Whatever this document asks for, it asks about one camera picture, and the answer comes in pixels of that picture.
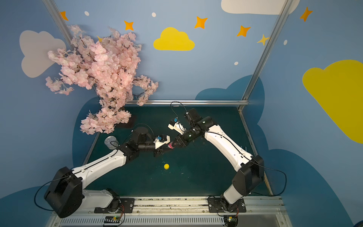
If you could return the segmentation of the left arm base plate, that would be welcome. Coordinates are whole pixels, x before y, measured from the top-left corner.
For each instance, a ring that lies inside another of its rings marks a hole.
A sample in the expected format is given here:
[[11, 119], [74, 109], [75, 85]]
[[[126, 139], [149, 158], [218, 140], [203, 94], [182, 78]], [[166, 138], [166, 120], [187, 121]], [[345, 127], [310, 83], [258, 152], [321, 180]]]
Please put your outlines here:
[[114, 198], [111, 203], [105, 207], [96, 207], [94, 213], [102, 214], [121, 214], [121, 213], [132, 213], [134, 207], [134, 198]]

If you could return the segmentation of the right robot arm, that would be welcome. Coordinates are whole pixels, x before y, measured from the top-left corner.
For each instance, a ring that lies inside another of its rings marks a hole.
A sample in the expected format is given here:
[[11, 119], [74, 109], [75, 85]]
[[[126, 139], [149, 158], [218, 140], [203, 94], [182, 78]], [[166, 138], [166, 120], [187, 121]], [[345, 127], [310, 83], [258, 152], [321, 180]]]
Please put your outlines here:
[[262, 157], [253, 156], [245, 151], [211, 117], [202, 118], [196, 109], [193, 108], [186, 112], [184, 117], [190, 128], [186, 129], [178, 118], [171, 120], [168, 128], [177, 131], [180, 135], [169, 143], [168, 147], [186, 147], [196, 138], [204, 137], [227, 158], [236, 171], [236, 175], [232, 179], [231, 186], [221, 195], [223, 205], [235, 204], [264, 181], [264, 160]]

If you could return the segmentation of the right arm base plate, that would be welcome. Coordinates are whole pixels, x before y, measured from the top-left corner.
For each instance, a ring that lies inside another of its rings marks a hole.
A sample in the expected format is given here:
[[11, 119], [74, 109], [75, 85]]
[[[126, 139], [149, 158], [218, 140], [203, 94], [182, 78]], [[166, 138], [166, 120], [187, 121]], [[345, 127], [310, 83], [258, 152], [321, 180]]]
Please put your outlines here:
[[207, 202], [210, 213], [246, 212], [246, 205], [243, 198], [232, 204], [229, 204], [228, 201], [224, 198], [210, 196], [207, 198]]

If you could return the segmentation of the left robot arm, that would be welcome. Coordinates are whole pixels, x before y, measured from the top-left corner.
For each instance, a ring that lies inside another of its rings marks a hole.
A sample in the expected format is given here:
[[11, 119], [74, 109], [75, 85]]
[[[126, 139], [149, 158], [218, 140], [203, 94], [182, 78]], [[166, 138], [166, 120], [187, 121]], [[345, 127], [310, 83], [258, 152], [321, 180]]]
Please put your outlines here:
[[92, 209], [108, 213], [122, 210], [122, 202], [111, 189], [101, 191], [87, 190], [87, 186], [108, 172], [136, 159], [141, 152], [162, 151], [170, 143], [170, 136], [152, 136], [145, 127], [136, 128], [131, 138], [119, 145], [109, 154], [83, 166], [59, 169], [44, 194], [45, 201], [60, 218], [66, 218], [77, 210]]

